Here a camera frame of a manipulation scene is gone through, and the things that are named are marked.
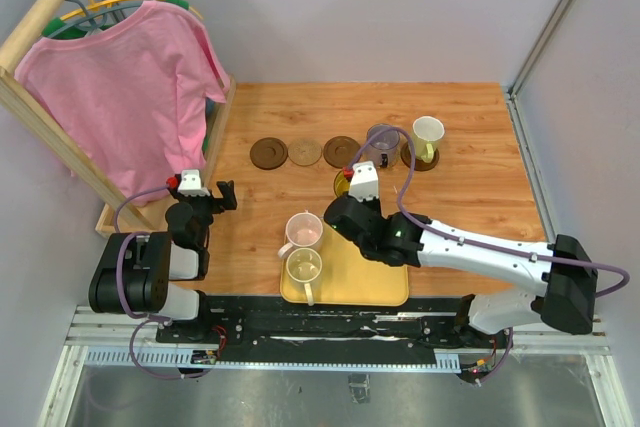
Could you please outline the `white green mug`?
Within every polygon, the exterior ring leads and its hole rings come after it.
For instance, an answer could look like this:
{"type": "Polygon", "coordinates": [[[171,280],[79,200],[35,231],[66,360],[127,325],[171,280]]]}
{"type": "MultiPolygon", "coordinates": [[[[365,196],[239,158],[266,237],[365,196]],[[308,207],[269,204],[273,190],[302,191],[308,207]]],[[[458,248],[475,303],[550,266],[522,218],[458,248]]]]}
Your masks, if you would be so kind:
{"type": "Polygon", "coordinates": [[[445,127],[439,119],[432,116],[417,118],[411,132],[416,157],[425,163],[433,162],[444,136],[445,127]]]}

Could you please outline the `yellow transparent mug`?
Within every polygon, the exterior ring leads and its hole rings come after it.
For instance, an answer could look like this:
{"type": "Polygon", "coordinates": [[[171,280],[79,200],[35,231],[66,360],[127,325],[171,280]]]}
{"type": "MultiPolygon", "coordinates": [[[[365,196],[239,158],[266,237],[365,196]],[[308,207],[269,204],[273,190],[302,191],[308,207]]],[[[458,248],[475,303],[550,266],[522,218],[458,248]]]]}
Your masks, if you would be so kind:
{"type": "Polygon", "coordinates": [[[348,194],[350,189],[350,180],[345,176],[344,172],[340,170],[333,181],[333,191],[336,197],[341,197],[344,194],[348,194]]]}

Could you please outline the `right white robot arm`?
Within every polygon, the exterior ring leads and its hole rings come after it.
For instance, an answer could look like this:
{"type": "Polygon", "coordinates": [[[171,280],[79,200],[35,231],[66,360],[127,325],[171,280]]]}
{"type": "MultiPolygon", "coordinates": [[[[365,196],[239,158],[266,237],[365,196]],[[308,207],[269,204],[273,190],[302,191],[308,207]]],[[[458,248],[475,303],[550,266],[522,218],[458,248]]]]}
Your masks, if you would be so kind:
{"type": "Polygon", "coordinates": [[[557,235],[550,244],[500,239],[422,215],[385,217],[378,201],[348,195],[329,204],[324,220],[367,260],[392,267],[445,267],[512,284],[507,291],[462,299],[452,325],[463,346],[536,322],[573,335],[593,330],[598,274],[574,237],[557,235]]]}

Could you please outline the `pink mug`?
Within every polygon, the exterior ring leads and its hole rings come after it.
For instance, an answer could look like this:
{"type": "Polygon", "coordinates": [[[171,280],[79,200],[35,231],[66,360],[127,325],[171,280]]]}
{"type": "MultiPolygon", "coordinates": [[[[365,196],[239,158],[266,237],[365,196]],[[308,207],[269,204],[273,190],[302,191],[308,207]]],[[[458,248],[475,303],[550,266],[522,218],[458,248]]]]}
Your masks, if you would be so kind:
{"type": "Polygon", "coordinates": [[[322,220],[313,213],[301,212],[293,215],[285,226],[285,244],[277,255],[280,259],[287,258],[295,249],[320,249],[324,234],[322,220]]]}

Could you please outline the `purple mug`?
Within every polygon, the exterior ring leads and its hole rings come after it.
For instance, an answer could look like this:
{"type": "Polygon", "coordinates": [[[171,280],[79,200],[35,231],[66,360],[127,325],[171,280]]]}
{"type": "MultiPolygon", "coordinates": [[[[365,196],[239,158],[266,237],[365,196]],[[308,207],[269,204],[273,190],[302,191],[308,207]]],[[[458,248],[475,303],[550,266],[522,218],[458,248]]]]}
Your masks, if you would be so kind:
{"type": "Polygon", "coordinates": [[[391,168],[397,161],[400,135],[388,124],[376,124],[367,132],[367,139],[374,140],[366,147],[364,155],[379,169],[391,168]]]}

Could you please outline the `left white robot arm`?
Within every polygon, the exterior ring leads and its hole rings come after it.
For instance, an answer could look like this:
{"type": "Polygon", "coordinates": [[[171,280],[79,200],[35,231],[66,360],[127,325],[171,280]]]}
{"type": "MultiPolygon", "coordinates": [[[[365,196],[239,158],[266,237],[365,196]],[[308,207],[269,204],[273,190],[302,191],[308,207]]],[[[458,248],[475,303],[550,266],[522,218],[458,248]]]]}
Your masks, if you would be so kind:
{"type": "Polygon", "coordinates": [[[176,175],[164,186],[176,200],[165,213],[165,231],[110,235],[89,285],[93,312],[155,321],[158,339],[209,339],[216,321],[206,294],[176,282],[206,276],[214,217],[237,208],[234,183],[219,181],[217,187],[218,197],[197,172],[176,175]]]}

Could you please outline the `brown wooden coaster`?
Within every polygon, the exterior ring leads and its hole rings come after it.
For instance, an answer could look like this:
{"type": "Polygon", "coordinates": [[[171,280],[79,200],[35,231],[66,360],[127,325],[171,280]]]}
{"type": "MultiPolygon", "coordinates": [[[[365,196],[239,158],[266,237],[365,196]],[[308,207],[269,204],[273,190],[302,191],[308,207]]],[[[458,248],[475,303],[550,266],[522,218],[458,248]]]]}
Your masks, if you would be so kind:
{"type": "Polygon", "coordinates": [[[360,149],[360,144],[348,136],[329,139],[323,148],[323,157],[332,167],[342,169],[347,166],[360,149]]]}
{"type": "MultiPolygon", "coordinates": [[[[429,171],[434,169],[440,159],[439,150],[433,143],[421,143],[416,145],[415,148],[415,162],[414,169],[419,172],[429,171]]],[[[407,143],[405,143],[400,150],[401,160],[406,167],[411,166],[411,151],[407,143]]]]}
{"type": "Polygon", "coordinates": [[[262,170],[277,169],[286,162],[287,158],[287,145],[274,137],[259,139],[250,149],[252,164],[262,170]]]}

